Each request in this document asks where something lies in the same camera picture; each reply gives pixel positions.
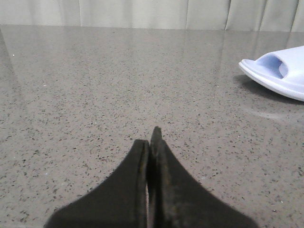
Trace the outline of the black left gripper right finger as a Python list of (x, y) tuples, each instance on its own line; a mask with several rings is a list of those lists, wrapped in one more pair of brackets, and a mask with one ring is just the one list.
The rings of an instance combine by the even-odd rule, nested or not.
[(245, 214), (213, 196), (181, 165), (153, 130), (147, 170), (150, 228), (256, 228)]

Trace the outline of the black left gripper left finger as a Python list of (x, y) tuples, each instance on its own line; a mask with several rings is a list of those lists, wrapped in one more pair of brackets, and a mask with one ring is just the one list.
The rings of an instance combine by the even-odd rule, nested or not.
[(117, 169), (85, 196), (58, 209), (47, 228), (147, 227), (146, 174), (149, 143), (135, 140)]

